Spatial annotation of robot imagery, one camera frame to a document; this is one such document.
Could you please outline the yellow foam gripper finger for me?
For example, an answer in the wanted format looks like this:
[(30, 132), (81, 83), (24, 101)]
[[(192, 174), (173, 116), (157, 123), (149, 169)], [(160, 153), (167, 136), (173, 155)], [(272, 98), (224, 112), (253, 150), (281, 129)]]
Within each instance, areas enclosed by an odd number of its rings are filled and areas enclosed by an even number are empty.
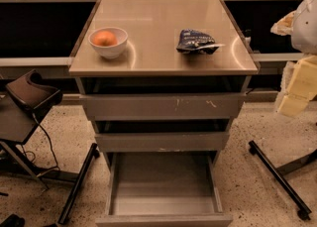
[(280, 36), (287, 36), (292, 34), (292, 22), (294, 18), (295, 12), (292, 11), (281, 18), (278, 22), (274, 23), (273, 26), (270, 28), (270, 31), (273, 34), (280, 35)]
[(317, 56), (288, 61), (277, 94), (277, 112), (294, 117), (317, 95)]

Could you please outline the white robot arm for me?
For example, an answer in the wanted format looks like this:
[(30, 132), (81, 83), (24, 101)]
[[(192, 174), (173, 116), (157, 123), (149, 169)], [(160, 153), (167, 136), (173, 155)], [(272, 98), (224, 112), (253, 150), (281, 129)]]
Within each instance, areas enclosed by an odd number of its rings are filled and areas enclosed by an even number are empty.
[(286, 64), (281, 91), (275, 100), (279, 114), (294, 117), (317, 95), (317, 0), (303, 0), (295, 11), (274, 23), (270, 31), (289, 35), (291, 45), (303, 53), (299, 61)]

